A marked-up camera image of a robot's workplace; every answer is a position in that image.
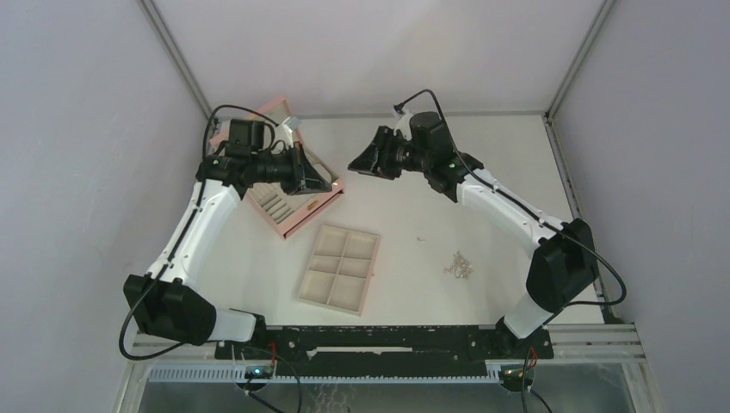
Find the pink jewelry box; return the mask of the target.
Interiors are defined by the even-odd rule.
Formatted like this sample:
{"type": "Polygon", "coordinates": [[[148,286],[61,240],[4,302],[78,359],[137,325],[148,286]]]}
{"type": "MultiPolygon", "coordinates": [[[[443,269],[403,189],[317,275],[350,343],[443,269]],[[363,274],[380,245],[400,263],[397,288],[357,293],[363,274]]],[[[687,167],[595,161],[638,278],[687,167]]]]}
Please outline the pink jewelry box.
{"type": "Polygon", "coordinates": [[[204,133],[206,152],[233,161],[233,183],[283,239],[344,194],[342,178],[306,147],[288,99],[259,109],[222,104],[204,133]]]}

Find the beige six-compartment tray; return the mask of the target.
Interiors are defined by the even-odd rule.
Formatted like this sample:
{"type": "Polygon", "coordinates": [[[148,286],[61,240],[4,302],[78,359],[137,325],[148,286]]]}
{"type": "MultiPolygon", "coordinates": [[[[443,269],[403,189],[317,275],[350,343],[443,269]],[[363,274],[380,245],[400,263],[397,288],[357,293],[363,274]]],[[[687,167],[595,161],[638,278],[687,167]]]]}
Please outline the beige six-compartment tray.
{"type": "Polygon", "coordinates": [[[360,317],[380,236],[322,225],[296,295],[300,302],[360,317]]]}

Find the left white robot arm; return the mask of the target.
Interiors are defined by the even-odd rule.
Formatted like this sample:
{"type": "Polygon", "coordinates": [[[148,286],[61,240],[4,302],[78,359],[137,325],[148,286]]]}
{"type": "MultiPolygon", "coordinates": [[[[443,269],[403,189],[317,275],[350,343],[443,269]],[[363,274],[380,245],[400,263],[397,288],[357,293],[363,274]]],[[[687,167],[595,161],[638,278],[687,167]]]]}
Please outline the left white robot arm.
{"type": "Polygon", "coordinates": [[[294,117],[274,125],[231,120],[227,139],[201,160],[189,205],[163,252],[145,274],[127,277],[127,323],[134,321],[148,336],[191,345],[235,341],[250,359],[267,352],[269,336],[257,328],[254,314],[213,305],[198,288],[213,242],[248,189],[274,183],[288,195],[331,191],[294,137],[297,125],[294,117]]]}

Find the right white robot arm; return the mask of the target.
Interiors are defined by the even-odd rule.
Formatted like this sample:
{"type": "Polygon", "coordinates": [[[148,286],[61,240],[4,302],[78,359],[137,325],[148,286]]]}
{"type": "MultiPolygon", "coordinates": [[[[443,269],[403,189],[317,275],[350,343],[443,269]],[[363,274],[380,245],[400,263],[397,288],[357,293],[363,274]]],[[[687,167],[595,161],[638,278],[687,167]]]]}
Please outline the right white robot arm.
{"type": "Polygon", "coordinates": [[[446,120],[435,112],[405,114],[394,127],[379,126],[348,169],[387,180],[420,173],[437,193],[483,213],[518,241],[530,265],[523,296],[497,324],[498,349],[507,357],[528,351],[531,335],[597,278],[588,224],[558,219],[506,188],[482,162],[457,149],[446,120]]]}

